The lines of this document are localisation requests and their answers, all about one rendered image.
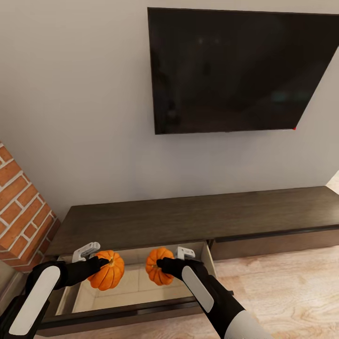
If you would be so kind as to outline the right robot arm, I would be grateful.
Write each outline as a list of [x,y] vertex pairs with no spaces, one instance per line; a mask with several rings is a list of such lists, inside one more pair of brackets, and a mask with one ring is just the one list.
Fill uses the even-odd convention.
[[186,284],[221,339],[274,339],[213,275],[208,274],[204,262],[193,259],[193,250],[178,247],[175,254],[174,259],[158,259],[158,267]]

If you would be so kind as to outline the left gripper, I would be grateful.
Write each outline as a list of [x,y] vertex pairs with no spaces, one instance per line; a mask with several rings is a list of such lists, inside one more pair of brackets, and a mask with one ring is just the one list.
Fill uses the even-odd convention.
[[109,263],[108,259],[99,258],[94,256],[86,261],[75,262],[74,264],[78,268],[78,275],[76,280],[69,286],[74,286],[75,284],[84,281],[90,276],[100,271],[102,266],[105,266]]

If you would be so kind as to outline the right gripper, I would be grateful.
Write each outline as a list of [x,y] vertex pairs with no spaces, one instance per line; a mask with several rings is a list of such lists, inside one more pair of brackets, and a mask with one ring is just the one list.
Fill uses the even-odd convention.
[[161,268],[161,271],[165,274],[172,274],[174,277],[178,278],[178,275],[176,273],[176,267],[178,264],[180,264],[182,260],[180,259],[172,259],[172,258],[166,258],[158,259],[157,265],[159,268]]

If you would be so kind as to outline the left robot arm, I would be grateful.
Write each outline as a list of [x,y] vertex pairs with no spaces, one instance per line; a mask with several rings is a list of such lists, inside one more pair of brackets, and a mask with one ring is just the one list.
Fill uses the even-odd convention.
[[0,339],[33,339],[53,289],[74,286],[109,263],[98,256],[85,259],[99,248],[98,242],[91,242],[74,252],[72,264],[50,260],[32,268],[26,280],[26,295],[15,296],[0,317]]

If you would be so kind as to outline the pumpkin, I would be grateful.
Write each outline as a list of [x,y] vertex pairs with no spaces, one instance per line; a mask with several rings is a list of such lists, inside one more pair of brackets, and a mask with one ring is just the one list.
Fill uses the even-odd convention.
[[146,258],[145,270],[148,273],[149,279],[158,286],[169,285],[174,279],[172,274],[163,273],[161,268],[157,265],[157,260],[163,259],[164,257],[174,259],[174,255],[171,251],[164,247],[160,247],[152,250],[150,256]]
[[112,250],[100,251],[96,256],[108,259],[109,263],[102,266],[99,272],[87,278],[91,281],[91,286],[99,288],[100,291],[115,288],[125,271],[124,260]]

